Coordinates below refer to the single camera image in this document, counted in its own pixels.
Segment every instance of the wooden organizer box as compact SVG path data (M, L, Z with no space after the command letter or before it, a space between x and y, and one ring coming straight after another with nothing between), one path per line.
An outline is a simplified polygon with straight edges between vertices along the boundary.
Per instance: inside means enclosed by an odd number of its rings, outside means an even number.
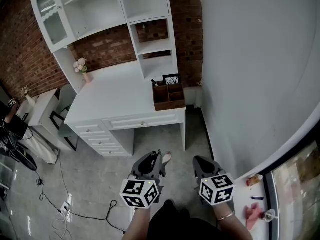
M154 86L153 102L156 111L180 109L186 106L184 89L181 83L165 85L163 81Z

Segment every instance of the pink cloth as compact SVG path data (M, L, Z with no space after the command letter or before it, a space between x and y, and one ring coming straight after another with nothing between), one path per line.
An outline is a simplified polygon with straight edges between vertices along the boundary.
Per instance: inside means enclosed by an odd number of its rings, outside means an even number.
M246 206L244 208L244 210L245 210L245 219L246 219L245 226L250 231L250 230L252 230L252 228L254 227L256 222L258 221L258 219L260 219L263 211L257 202L253 203L251 205L251 208Z

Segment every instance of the pink flower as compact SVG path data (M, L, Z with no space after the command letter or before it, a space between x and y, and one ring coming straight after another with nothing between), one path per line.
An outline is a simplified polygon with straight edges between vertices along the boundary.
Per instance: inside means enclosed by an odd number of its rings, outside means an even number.
M81 65L81 66L84 66L85 64L86 64L86 59L85 58L80 58L79 60L78 60L78 62L79 62L79 64Z

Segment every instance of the gray tile floor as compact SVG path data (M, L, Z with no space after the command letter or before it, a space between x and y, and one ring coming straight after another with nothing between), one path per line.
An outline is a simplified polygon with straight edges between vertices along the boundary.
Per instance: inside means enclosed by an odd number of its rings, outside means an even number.
M211 210L201 204L197 192L192 160L196 155L210 157L209 145L203 127L200 112L187 110L187 150L183 152L179 125L167 125L140 128L135 130L133 157L102 157L86 143L79 141L77 152L61 152L56 165L46 164L35 157L38 173L44 180L44 193L59 209L68 195L64 181L71 196L72 211L84 216L105 218L110 202L117 200L118 205L110 213L109 221L126 230L131 220L131 209L119 196L123 179L130 173L134 162L143 155L161 149L170 151L172 160L166 167L167 176L161 180L164 186L159 204L151 207L154 215L167 199L175 202L179 208L188 208L194 218L201 218L214 223ZM42 187L37 186L38 176L12 159L5 163L14 169L9 173L1 169L3 183L10 186L6 204L10 212L16 233L21 240L59 239L54 234L52 223L61 220L61 215L44 198L39 200ZM6 219L6 209L0 201L0 229L4 235L12 234L11 225ZM64 222L54 221L56 228L63 229ZM74 240L121 239L122 232L110 227L105 221L80 218L72 215L67 223ZM70 240L67 232L64 240Z

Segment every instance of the white cube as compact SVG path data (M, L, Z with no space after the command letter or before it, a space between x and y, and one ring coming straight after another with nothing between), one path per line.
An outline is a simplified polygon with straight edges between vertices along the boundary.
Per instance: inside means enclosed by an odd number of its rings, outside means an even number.
M233 198L235 186L230 173L203 178L199 194L210 205L215 206L230 201Z
M159 196L154 180L124 179L120 196L129 207L148 209Z

